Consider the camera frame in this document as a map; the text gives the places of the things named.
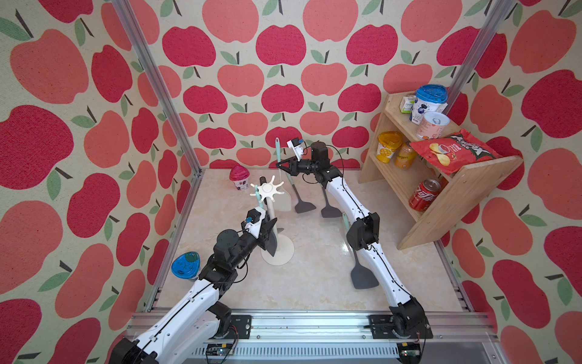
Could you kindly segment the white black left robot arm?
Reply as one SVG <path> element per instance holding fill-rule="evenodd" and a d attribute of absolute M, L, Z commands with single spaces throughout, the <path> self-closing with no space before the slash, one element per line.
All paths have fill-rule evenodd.
<path fill-rule="evenodd" d="M 138 338 L 119 341 L 110 363 L 182 363 L 207 340 L 230 330 L 231 309 L 220 302 L 238 276 L 237 267 L 256 247 L 266 250 L 277 219 L 256 223 L 248 217 L 240 232 L 222 231 L 214 253 L 188 293 Z"/>

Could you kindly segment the white utensil rack stand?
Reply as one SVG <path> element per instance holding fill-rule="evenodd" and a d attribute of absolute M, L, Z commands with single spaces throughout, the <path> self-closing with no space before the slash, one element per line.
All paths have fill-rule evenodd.
<path fill-rule="evenodd" d="M 275 196 L 280 192 L 277 191 L 278 183 L 274 181 L 274 176 L 271 177 L 270 181 L 267 181 L 265 176 L 259 178 L 259 183 L 257 185 L 251 184 L 256 190 L 256 196 L 260 200 L 259 205 L 265 207 L 268 218 L 276 218 L 277 211 L 274 208 Z M 277 251 L 274 256 L 269 253 L 262 253 L 262 257 L 269 265 L 281 266 L 287 264 L 293 257 L 295 252 L 295 247 L 288 236 L 282 234 L 278 225 L 275 225 L 277 229 Z"/>

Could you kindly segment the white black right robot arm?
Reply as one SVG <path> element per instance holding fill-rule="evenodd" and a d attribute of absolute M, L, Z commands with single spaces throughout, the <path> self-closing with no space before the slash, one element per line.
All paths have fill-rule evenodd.
<path fill-rule="evenodd" d="M 342 171 L 331 164 L 325 143 L 317 141 L 310 145 L 310 159 L 303 157 L 304 140 L 294 138 L 287 142 L 287 147 L 295 156 L 278 162 L 277 167 L 291 176 L 314 175 L 345 212 L 349 223 L 347 243 L 355 253 L 362 253 L 390 305 L 392 318 L 387 327 L 398 338 L 428 338 L 430 324 L 424 308 L 405 288 L 379 243 L 380 216 L 366 209 L 354 196 Z"/>

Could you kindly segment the grey slotted utensil mint handle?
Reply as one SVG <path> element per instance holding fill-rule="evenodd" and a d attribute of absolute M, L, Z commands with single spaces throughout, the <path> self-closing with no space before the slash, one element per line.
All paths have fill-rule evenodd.
<path fill-rule="evenodd" d="M 351 247 L 353 252 L 355 265 L 352 269 L 350 276 L 352 279 L 353 287 L 356 290 L 367 290 L 371 288 L 375 288 L 379 286 L 379 282 L 376 279 L 374 273 L 369 269 L 364 267 L 359 262 L 359 256 L 357 253 L 358 248 L 361 247 L 360 243 L 360 230 L 361 224 L 356 222 L 355 224 L 351 224 L 347 214 L 343 214 L 344 224 L 347 229 L 346 239 L 348 245 Z"/>

